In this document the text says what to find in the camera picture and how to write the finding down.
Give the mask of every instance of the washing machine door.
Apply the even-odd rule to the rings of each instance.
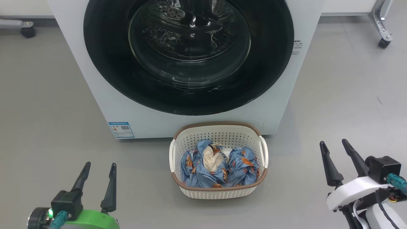
[[[291,57],[284,0],[90,0],[89,56],[130,99],[178,115],[225,112],[262,95]]]

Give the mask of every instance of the white cabinet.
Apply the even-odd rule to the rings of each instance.
[[[370,12],[376,0],[325,0],[323,15]],[[0,0],[0,16],[52,17],[47,0]]]
[[[372,11],[376,0],[325,0],[322,15],[359,15]]]

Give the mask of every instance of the fabric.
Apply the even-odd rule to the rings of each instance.
[[[228,184],[225,186],[251,185],[259,175],[258,164],[250,148],[232,149],[229,154]]]
[[[185,152],[181,158],[184,184],[190,187],[222,187],[228,180],[227,157],[222,148],[211,140],[202,140],[195,151]]]

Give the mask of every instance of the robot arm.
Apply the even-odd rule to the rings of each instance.
[[[83,229],[120,229],[118,221],[108,212],[116,210],[116,164],[109,173],[109,185],[102,200],[102,211],[83,209],[82,189],[88,178],[90,162],[83,167],[71,191],[60,191],[51,201],[51,208],[37,207],[28,218],[28,229],[60,229],[63,225],[75,225]]]
[[[407,182],[399,177],[401,164],[388,156],[370,156],[364,161],[346,139],[342,144],[352,159],[358,178],[343,184],[344,178],[333,164],[327,146],[320,142],[326,182],[335,187],[326,198],[328,209],[342,212],[351,229],[407,229],[398,214],[384,202],[387,198],[391,202],[407,200],[404,199]]]

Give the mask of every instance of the brown basket rim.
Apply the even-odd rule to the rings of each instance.
[[[251,184],[251,185],[243,185],[243,186],[236,186],[236,187],[227,187],[227,188],[199,188],[199,187],[189,187],[189,186],[184,185],[182,182],[180,182],[174,172],[172,172],[171,175],[173,176],[173,179],[174,179],[175,183],[177,183],[178,186],[180,186],[181,188],[183,188],[183,189],[185,189],[185,190],[197,191],[197,192],[227,192],[227,191],[235,191],[235,190],[242,190],[242,189],[247,189],[247,188],[256,187],[257,185],[259,185],[260,183],[263,182],[264,178],[266,178],[266,175],[267,175],[267,168],[265,168],[265,169],[263,170],[263,175],[260,177],[260,179],[258,179],[258,180],[257,180],[256,182],[254,182],[253,184]]]
[[[254,126],[248,124],[248,123],[244,123],[244,122],[231,122],[231,121],[214,121],[214,122],[203,122],[203,123],[195,123],[195,124],[190,124],[190,125],[186,125],[184,127],[182,127],[181,129],[179,129],[173,139],[176,140],[178,135],[189,128],[195,128],[195,127],[202,127],[202,126],[245,126],[248,127],[250,129],[252,129],[258,137],[261,136],[260,131],[258,131]]]

